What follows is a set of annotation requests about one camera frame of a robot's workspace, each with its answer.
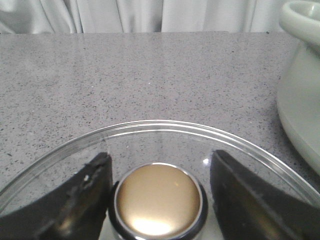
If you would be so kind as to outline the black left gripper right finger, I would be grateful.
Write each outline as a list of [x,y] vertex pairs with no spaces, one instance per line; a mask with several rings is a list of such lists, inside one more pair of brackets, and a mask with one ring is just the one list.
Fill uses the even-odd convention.
[[320,209],[271,185],[224,150],[210,166],[213,208],[226,240],[318,240]]

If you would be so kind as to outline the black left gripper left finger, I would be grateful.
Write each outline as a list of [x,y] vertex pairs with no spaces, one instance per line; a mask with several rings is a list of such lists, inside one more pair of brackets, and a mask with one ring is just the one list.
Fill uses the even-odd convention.
[[2,240],[97,240],[113,188],[112,158],[96,155],[65,183],[0,218]]

